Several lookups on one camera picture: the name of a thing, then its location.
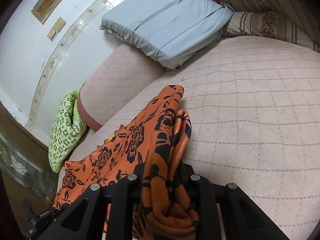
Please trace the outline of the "orange black floral garment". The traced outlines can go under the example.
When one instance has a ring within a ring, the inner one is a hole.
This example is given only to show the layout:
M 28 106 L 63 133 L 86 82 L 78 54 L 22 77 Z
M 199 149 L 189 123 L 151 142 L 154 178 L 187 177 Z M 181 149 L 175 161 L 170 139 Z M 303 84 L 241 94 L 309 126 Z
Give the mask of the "orange black floral garment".
M 71 204 L 93 183 L 108 186 L 144 165 L 142 201 L 133 212 L 133 237 L 181 239 L 196 230 L 199 215 L 174 175 L 191 136 L 191 122 L 179 107 L 184 88 L 164 87 L 146 107 L 91 154 L 64 164 L 53 206 Z

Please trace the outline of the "brown wooden wardrobe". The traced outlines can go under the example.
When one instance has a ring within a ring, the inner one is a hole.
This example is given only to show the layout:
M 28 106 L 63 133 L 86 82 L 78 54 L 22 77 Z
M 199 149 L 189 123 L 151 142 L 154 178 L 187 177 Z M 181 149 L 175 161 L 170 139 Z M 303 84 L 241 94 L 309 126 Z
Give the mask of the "brown wooden wardrobe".
M 57 174 L 49 167 L 48 147 L 23 128 L 1 105 L 1 178 L 23 237 L 29 219 L 52 206 Z

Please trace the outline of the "green white patterned pillow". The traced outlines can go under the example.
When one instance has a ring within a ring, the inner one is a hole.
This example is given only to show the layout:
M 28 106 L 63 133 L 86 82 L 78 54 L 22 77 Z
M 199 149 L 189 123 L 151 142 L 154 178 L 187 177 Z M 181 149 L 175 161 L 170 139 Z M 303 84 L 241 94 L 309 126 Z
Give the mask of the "green white patterned pillow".
M 55 173 L 61 170 L 63 161 L 75 148 L 87 129 L 78 112 L 78 93 L 75 90 L 63 97 L 52 125 L 48 160 Z

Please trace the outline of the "pink quilted bedspread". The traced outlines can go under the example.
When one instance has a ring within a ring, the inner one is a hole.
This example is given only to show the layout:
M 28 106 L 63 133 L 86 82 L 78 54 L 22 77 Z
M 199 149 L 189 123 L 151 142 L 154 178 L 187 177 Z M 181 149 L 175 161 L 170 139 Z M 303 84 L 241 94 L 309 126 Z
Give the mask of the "pink quilted bedspread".
M 182 85 L 192 135 L 184 161 L 212 182 L 235 182 L 289 239 L 319 222 L 319 53 L 265 37 L 224 39 L 162 74 L 90 132 L 92 153 L 166 85 Z

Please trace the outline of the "pink quilted bolster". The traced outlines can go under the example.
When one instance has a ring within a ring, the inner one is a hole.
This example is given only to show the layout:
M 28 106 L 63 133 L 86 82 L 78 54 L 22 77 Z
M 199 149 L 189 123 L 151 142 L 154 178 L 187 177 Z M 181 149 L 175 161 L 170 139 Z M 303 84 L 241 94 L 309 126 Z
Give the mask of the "pink quilted bolster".
M 80 88 L 77 97 L 80 118 L 98 131 L 164 72 L 163 66 L 140 49 L 120 45 Z

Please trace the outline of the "beige striped pillow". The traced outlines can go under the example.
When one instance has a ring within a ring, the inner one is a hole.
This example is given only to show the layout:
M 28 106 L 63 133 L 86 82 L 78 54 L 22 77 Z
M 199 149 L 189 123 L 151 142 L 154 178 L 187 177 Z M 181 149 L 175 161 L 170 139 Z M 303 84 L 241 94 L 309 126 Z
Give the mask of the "beige striped pillow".
M 316 44 L 298 25 L 280 13 L 235 12 L 222 29 L 223 37 L 262 36 L 319 52 Z

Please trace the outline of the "light blue pillow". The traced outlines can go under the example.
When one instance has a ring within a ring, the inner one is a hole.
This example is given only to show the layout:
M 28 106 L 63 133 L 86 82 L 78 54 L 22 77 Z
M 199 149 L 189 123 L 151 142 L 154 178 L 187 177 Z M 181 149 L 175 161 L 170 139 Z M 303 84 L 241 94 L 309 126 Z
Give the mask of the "light blue pillow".
M 233 13 L 212 0 L 125 0 L 102 17 L 100 28 L 176 69 L 217 42 Z

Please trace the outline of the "small wall plaque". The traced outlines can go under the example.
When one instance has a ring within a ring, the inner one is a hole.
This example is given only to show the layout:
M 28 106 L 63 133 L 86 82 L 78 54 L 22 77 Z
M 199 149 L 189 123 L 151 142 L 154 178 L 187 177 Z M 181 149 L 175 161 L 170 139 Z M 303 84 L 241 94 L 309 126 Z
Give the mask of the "small wall plaque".
M 54 38 L 56 37 L 56 35 L 57 35 L 57 31 L 56 31 L 54 28 L 52 28 L 52 29 L 50 29 L 49 33 L 47 34 L 47 37 L 48 37 L 51 41 L 53 41 Z
M 65 20 L 60 17 L 53 25 L 53 29 L 59 33 L 65 25 L 66 25 Z

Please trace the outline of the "large framed wall picture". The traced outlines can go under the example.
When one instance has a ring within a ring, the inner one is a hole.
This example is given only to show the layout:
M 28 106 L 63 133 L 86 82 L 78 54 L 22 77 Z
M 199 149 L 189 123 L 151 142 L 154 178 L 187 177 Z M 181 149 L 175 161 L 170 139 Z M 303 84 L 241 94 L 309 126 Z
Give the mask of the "large framed wall picture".
M 44 24 L 54 9 L 62 0 L 38 0 L 31 10 L 31 13 Z

